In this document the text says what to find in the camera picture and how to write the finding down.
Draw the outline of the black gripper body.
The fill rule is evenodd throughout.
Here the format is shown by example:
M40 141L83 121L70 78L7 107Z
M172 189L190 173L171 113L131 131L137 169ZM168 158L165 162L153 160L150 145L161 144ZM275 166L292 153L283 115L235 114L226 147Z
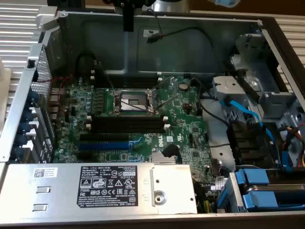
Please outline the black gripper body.
M134 10L143 6L142 0L103 0L103 2L124 10Z

